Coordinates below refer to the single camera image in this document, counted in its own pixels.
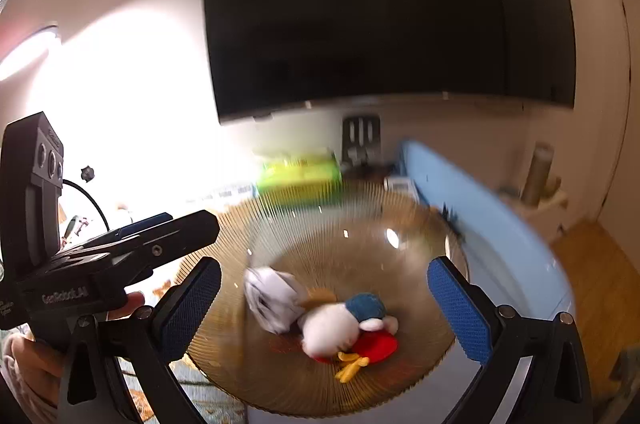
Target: black cable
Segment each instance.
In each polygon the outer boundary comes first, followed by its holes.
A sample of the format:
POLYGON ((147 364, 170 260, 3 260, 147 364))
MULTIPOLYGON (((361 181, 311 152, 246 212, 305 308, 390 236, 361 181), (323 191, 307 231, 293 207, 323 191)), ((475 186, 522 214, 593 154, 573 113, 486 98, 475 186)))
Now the black cable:
POLYGON ((85 197, 87 197, 89 199, 89 201, 94 205, 94 208, 96 208, 98 210, 98 214, 100 214, 100 217, 101 217, 102 221, 104 222, 104 226, 107 228, 107 230, 111 230, 111 229, 109 229, 109 223, 107 222, 107 218, 104 216, 104 213, 102 212, 100 206, 96 203, 94 198, 84 190, 84 188, 82 186, 79 186, 75 182, 72 182, 71 180, 67 180, 67 179, 62 179, 62 183, 66 184, 67 186, 71 186, 74 189, 77 189, 85 197))

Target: blue hat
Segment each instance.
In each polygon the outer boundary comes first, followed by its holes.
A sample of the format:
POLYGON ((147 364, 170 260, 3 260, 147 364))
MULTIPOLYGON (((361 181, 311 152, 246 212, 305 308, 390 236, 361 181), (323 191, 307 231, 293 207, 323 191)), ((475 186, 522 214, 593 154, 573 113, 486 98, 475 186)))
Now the blue hat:
POLYGON ((369 292, 356 294, 353 298, 347 299, 344 305, 359 323, 372 318, 382 319, 386 316, 386 309, 380 298, 369 292))

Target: human hand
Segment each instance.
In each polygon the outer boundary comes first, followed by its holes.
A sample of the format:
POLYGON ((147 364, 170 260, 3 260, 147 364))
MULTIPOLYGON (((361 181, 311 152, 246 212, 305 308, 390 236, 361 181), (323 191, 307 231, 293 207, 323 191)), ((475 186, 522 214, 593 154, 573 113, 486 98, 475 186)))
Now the human hand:
MULTIPOLYGON (((145 304, 142 292, 132 292, 127 298, 126 305, 110 311, 107 319, 126 317, 145 304)), ((18 364, 22 380, 44 400, 58 406, 60 379, 65 364, 64 354, 26 336, 16 336, 12 339, 11 353, 18 364)))

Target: black tv screen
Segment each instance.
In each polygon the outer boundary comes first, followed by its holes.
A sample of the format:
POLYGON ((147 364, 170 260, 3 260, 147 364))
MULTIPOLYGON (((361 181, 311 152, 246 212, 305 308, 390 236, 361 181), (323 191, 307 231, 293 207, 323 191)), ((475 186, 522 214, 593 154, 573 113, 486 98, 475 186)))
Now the black tv screen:
POLYGON ((572 106, 569 0, 204 0, 221 120, 452 92, 572 106))

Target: white wall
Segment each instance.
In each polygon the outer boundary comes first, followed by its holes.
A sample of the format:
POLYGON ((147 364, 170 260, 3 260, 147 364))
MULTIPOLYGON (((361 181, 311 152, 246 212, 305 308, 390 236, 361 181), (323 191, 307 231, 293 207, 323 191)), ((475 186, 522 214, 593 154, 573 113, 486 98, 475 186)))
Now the white wall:
POLYGON ((640 272, 640 0, 623 0, 631 62, 629 115, 620 160, 599 222, 640 272))
MULTIPOLYGON (((522 175, 533 141, 557 148, 572 198, 569 221, 601 201, 621 136, 626 94, 620 0, 572 0, 577 37, 574 111, 503 102, 428 101, 380 112, 383 152, 417 138, 497 187, 522 175)), ((108 206, 157 211, 216 184, 250 176, 252 149, 340 150, 343 108, 279 114, 220 127, 210 86, 202 0, 8 0, 0 56, 55 20, 63 47, 0 83, 0 126, 46 111, 65 143, 65 177, 89 163, 88 187, 108 206)))
POLYGON ((598 212, 622 143, 628 43, 620 0, 571 0, 576 43, 573 111, 531 109, 527 154, 536 140, 556 148, 553 171, 570 196, 568 225, 598 212))

